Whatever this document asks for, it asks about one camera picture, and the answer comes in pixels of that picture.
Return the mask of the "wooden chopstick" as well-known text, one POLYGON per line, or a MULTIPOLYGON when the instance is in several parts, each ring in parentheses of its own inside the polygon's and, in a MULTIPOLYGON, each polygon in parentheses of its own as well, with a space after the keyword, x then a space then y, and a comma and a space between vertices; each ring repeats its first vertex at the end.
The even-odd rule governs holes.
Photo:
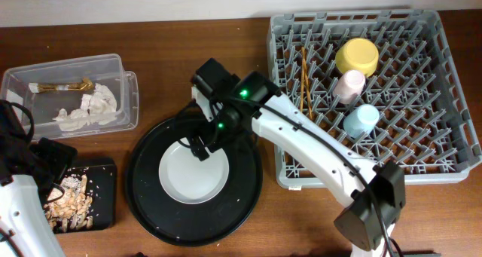
POLYGON ((306 71, 306 52, 305 47, 301 48, 302 63, 301 63, 301 75, 300 75, 300 112, 304 109, 304 83, 305 83, 305 71, 306 71))
POLYGON ((306 54, 306 71, 305 71, 305 83, 304 83, 304 95, 307 97, 307 106, 308 106, 308 117, 310 120, 313 119, 313 110, 312 110, 312 103, 311 103, 311 95, 310 95, 310 87, 309 87, 309 79, 308 79, 308 70, 307 70, 307 54, 306 54))

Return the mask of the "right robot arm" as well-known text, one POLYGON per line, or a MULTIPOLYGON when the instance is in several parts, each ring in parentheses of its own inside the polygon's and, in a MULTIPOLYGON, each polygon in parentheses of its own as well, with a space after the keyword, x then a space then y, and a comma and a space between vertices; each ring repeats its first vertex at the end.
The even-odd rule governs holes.
POLYGON ((353 256, 402 254, 390 236, 406 203, 404 171, 395 162, 379 165, 347 148, 259 72, 241 79, 211 58, 191 83, 192 100, 210 125, 188 137, 196 157, 247 133, 264 138, 307 168, 343 206, 334 225, 352 244, 353 256))

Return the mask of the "grey plate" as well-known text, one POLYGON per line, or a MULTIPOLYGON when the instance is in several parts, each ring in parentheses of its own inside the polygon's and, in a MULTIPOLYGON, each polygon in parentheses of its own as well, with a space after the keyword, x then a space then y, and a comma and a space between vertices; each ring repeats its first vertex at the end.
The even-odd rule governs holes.
POLYGON ((227 183, 229 160, 223 150, 209 152, 200 161, 189 148, 174 142, 160 159, 158 176, 163 190, 173 200, 200 204, 213 199, 227 183))

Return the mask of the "yellow-green bowl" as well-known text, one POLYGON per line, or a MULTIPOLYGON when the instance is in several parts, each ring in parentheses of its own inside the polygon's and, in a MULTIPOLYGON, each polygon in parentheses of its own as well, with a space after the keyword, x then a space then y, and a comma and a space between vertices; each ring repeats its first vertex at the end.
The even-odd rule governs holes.
POLYGON ((335 55, 335 65, 342 74, 349 70, 371 77, 377 70, 379 51, 376 45, 365 38, 348 40, 335 55))

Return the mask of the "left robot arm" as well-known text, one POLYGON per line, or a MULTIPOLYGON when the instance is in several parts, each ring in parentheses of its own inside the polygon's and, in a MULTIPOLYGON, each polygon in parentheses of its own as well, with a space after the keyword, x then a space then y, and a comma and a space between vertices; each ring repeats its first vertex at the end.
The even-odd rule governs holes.
POLYGON ((32 113, 1 101, 1 255, 64 256, 44 215, 77 150, 46 138, 32 143, 32 113))

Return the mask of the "pink cup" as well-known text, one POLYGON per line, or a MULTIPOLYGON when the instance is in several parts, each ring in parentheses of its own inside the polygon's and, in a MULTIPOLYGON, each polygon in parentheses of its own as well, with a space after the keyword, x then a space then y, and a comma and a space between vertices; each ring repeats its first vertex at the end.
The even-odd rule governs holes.
POLYGON ((338 80, 333 96, 339 96, 339 102, 349 105, 358 95, 361 94, 365 86, 366 77, 358 70, 345 72, 338 80))

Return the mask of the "gold coffee stick wrapper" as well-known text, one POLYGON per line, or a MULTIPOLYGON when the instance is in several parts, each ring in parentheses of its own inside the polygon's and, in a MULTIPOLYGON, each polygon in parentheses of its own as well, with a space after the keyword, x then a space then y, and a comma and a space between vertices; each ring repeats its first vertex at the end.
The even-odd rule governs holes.
POLYGON ((29 90, 32 93, 46 93, 54 91, 86 91, 94 88, 89 78, 83 78, 81 82, 67 84, 29 83, 29 90))

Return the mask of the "food scraps with rice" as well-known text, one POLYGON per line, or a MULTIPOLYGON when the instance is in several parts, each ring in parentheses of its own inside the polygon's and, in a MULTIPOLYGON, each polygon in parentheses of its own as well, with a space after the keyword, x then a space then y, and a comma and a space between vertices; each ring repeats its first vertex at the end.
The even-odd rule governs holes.
POLYGON ((93 228, 93 216, 90 215, 93 198, 92 191, 87 191, 88 182, 85 174, 72 174, 54 186, 43 205, 52 231, 67 233, 93 228))

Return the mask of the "white napkin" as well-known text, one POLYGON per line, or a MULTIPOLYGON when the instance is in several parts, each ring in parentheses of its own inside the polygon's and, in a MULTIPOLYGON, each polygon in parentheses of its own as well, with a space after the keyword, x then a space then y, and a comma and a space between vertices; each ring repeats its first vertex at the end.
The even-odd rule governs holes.
POLYGON ((61 121, 61 131, 71 132, 80 130, 91 124, 106 125, 116 120, 114 113, 117 111, 117 100, 110 89, 101 84, 96 84, 92 94, 84 94, 81 106, 68 113, 60 109, 54 121, 61 121))

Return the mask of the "light blue cup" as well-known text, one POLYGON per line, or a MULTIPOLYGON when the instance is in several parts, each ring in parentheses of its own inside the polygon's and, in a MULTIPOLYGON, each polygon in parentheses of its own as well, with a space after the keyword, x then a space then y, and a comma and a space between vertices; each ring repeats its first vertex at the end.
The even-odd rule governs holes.
POLYGON ((379 111, 370 104, 364 104, 350 113, 343 121, 343 129, 352 138, 370 133, 380 119, 379 111))

